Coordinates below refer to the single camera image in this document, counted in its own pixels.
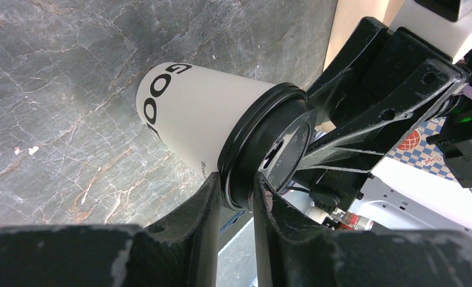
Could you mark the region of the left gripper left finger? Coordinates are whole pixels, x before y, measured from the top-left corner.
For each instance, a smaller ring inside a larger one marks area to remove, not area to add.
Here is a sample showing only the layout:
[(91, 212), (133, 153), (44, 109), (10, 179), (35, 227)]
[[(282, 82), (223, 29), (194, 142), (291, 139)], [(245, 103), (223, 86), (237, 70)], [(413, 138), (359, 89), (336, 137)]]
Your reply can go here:
[(0, 228), (0, 286), (214, 286), (221, 181), (149, 225)]

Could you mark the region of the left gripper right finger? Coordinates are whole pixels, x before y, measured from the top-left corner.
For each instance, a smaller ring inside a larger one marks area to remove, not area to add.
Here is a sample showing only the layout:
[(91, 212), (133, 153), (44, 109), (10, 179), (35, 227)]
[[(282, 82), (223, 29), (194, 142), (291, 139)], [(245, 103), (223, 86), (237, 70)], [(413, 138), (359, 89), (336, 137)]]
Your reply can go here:
[(260, 286), (472, 286), (472, 238), (459, 231), (333, 231), (261, 173), (253, 214)]

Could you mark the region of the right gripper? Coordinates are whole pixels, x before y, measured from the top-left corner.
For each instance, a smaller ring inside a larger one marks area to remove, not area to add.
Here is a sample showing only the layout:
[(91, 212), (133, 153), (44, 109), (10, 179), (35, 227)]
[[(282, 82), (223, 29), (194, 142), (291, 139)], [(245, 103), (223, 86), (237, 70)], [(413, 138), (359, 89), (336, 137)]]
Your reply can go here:
[(299, 182), (316, 207), (347, 210), (372, 170), (420, 124), (445, 112), (465, 70), (405, 28), (364, 17), (308, 88), (317, 122), (334, 129), (313, 141)]

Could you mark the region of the black plastic cup lid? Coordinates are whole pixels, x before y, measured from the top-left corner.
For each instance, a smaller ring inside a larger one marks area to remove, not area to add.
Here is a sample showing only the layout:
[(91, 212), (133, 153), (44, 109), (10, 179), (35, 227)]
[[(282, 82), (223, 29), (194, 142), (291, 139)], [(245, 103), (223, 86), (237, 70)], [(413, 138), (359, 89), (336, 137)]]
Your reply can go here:
[(306, 92), (280, 83), (261, 95), (238, 120), (218, 159), (222, 203), (251, 210), (258, 172), (275, 191), (289, 183), (314, 137), (315, 108)]

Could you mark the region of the white paper coffee cup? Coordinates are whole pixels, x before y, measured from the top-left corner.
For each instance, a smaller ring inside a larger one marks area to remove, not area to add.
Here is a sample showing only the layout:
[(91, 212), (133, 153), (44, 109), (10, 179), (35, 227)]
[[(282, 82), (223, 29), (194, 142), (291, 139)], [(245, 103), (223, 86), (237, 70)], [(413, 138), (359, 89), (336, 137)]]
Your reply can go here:
[(244, 113), (274, 85), (188, 63), (162, 63), (141, 80), (136, 110), (188, 167), (206, 178)]

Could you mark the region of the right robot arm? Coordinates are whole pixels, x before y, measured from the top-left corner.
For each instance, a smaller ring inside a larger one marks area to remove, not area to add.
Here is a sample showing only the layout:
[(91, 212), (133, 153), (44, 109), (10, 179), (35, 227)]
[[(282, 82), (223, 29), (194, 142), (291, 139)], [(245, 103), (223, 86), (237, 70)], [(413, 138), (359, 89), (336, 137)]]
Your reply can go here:
[(307, 95), (334, 125), (293, 176), (311, 218), (472, 236), (472, 1), (405, 1), (389, 26), (362, 18)]

